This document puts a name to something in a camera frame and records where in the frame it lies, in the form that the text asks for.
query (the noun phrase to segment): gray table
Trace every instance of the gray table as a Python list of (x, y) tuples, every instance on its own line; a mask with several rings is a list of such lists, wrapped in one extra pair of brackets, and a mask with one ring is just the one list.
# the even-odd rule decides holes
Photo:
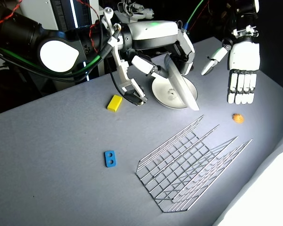
[[(266, 75), (258, 73), (251, 105), (226, 102), (226, 60), (200, 75), (218, 47), (215, 38), (195, 44), (187, 77), (198, 90), (199, 112), (162, 106), (149, 78), (130, 67), (149, 97), (143, 106), (123, 101), (117, 113), (108, 111), (117, 92), (106, 75), (0, 114), (0, 225), (211, 225), (283, 136), (283, 88)], [(233, 113), (245, 122), (233, 122)], [(163, 214), (136, 177), (137, 163), (203, 114), (198, 135), (220, 124), (208, 146), (237, 135), (233, 148), (254, 141), (190, 211)], [(105, 167), (107, 150), (117, 154), (114, 168)]]

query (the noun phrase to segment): plate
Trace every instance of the plate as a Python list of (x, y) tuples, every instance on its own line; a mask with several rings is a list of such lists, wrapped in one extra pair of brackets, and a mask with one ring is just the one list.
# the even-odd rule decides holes
[[(189, 87), (194, 99), (197, 99), (197, 90), (193, 83), (188, 79), (183, 78)], [(184, 109), (187, 105), (179, 98), (177, 92), (172, 87), (169, 79), (156, 78), (152, 82), (152, 92), (155, 98), (164, 106), (172, 109)]]

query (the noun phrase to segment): red wire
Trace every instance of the red wire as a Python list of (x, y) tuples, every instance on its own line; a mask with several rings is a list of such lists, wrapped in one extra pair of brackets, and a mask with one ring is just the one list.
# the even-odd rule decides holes
[(6, 16), (2, 20), (0, 20), (0, 24), (3, 23), (4, 21), (10, 19), (14, 15), (15, 11), (20, 7), (20, 4), (21, 4), (22, 1), (23, 0), (19, 0), (19, 2), (16, 4), (14, 9), (12, 10), (11, 14), (9, 14), (8, 16)]
[(209, 4), (209, 0), (206, 3), (206, 5), (203, 7), (202, 11), (200, 12), (200, 14), (198, 15), (198, 17), (196, 18), (195, 22), (193, 23), (193, 25), (189, 28), (189, 31), (192, 30), (193, 26), (196, 24), (197, 20), (199, 19), (199, 17), (201, 16), (202, 12), (204, 11), (204, 9), (208, 6)]
[[(89, 7), (89, 8), (91, 8), (91, 9), (95, 12), (96, 16), (98, 17), (98, 20), (100, 21), (100, 16), (99, 16), (99, 14), (95, 11), (95, 9), (94, 9), (91, 5), (89, 5), (88, 3), (82, 2), (82, 0), (77, 0), (77, 1), (80, 2), (80, 3), (83, 4), (83, 5), (85, 5), (85, 6)], [(98, 53), (98, 50), (94, 47), (94, 41), (93, 41), (92, 38), (91, 38), (91, 34), (92, 34), (91, 29), (92, 29), (95, 25), (96, 25), (96, 23), (95, 23), (95, 24), (92, 24), (92, 25), (90, 26), (90, 28), (89, 28), (89, 38), (90, 38), (90, 40), (91, 40), (91, 45), (92, 45), (94, 51), (95, 51), (96, 53)]]

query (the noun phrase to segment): robotic hand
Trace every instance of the robotic hand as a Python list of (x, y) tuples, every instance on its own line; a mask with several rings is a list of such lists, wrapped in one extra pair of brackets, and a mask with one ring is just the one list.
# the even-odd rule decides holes
[[(0, 20), (10, 12), (0, 5)], [(105, 8), (101, 20), (106, 28), (105, 35), (93, 31), (91, 37), (88, 26), (68, 32), (45, 30), (41, 24), (15, 13), (13, 18), (0, 24), (0, 57), (36, 74), (61, 80), (84, 78), (112, 52), (121, 81), (118, 85), (115, 83), (117, 89), (120, 86), (121, 95), (131, 103), (142, 105), (147, 102), (144, 91), (135, 79), (129, 79), (129, 64), (121, 59), (119, 52), (166, 47), (171, 52), (165, 59), (166, 71), (140, 56), (135, 56), (132, 63), (153, 77), (170, 78), (180, 100), (193, 110), (199, 110), (182, 77), (190, 71), (195, 55), (185, 31), (170, 21), (122, 24), (118, 23), (121, 19), (113, 18), (113, 15), (111, 8)], [(86, 61), (89, 62), (87, 66), (77, 71), (77, 66)]]
[(254, 38), (258, 37), (258, 31), (253, 24), (259, 11), (259, 2), (258, 0), (235, 0), (234, 5), (235, 11), (230, 19), (236, 22), (231, 27), (235, 40), (224, 39), (222, 48), (212, 55), (201, 74), (210, 73), (230, 51), (227, 102), (230, 104), (235, 102), (237, 105), (251, 104), (254, 100), (257, 70), (260, 66), (259, 44), (254, 42)]

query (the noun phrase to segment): wire basket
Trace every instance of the wire basket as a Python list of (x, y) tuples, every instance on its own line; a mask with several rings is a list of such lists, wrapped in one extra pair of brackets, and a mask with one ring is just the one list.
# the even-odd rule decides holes
[(235, 137), (209, 149), (202, 141), (219, 125), (199, 138), (193, 131), (203, 117), (139, 161), (136, 175), (163, 212), (189, 210), (252, 141), (227, 152)]

